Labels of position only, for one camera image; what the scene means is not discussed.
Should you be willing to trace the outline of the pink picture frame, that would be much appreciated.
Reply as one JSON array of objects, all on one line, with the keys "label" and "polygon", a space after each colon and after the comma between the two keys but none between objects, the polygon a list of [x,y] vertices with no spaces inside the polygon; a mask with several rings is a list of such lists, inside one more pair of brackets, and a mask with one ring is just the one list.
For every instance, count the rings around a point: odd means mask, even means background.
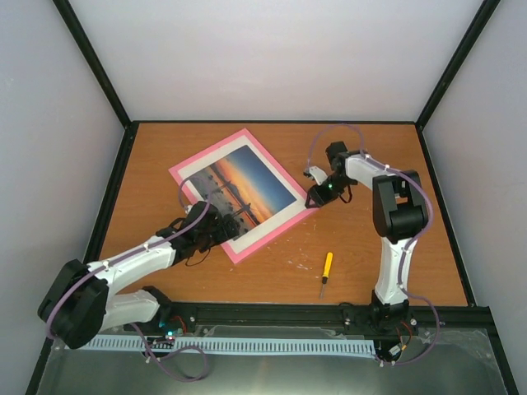
[{"label": "pink picture frame", "polygon": [[182,193],[188,200],[196,203],[204,199],[202,199],[194,186],[188,186],[186,184],[191,180],[191,176],[244,145],[249,146],[253,150],[257,157],[272,171],[279,181],[290,190],[296,198],[296,201],[281,210],[277,215],[266,220],[263,224],[253,228],[247,234],[240,234],[237,238],[222,244],[223,250],[234,264],[240,263],[243,259],[266,246],[266,244],[315,212],[313,209],[305,208],[306,191],[246,128],[190,156],[178,165],[172,166],[169,168],[169,173],[177,184],[182,187]]}]

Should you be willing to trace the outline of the yellow handled screwdriver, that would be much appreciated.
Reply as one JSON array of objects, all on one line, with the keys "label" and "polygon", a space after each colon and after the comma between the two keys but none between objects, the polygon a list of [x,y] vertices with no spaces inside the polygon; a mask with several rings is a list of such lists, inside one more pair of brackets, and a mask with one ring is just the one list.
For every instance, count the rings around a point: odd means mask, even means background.
[{"label": "yellow handled screwdriver", "polygon": [[326,254],[325,260],[324,260],[324,268],[323,273],[321,277],[321,288],[319,293],[319,298],[322,300],[324,298],[324,289],[328,283],[329,280],[329,274],[333,263],[333,253],[328,252]]}]

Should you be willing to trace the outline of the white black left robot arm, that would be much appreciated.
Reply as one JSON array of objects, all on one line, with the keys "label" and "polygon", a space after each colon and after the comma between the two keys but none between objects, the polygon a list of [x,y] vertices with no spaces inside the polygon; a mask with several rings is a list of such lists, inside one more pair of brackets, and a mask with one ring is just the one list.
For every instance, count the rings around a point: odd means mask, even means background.
[{"label": "white black left robot arm", "polygon": [[120,325],[145,323],[153,331],[166,329],[171,311],[164,306],[169,300],[159,290],[146,288],[123,294],[122,289],[239,234],[240,226],[233,215],[222,214],[209,202],[200,201],[185,217],[134,248],[88,264],[77,259],[65,263],[37,310],[47,338],[58,338],[77,349],[99,332]]}]

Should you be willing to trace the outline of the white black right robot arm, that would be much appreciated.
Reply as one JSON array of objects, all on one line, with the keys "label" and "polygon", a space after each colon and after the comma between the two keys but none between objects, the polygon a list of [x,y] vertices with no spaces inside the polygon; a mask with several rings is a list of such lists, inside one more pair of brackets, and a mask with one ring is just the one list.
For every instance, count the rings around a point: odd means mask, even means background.
[{"label": "white black right robot arm", "polygon": [[433,220],[431,200],[415,170],[398,170],[374,159],[365,151],[349,151],[344,142],[326,148],[332,170],[308,164],[304,176],[315,184],[308,190],[305,206],[320,208],[362,184],[372,193],[372,218],[381,240],[380,274],[372,291],[370,325],[387,332],[405,320],[409,311],[408,276],[413,250]]}]

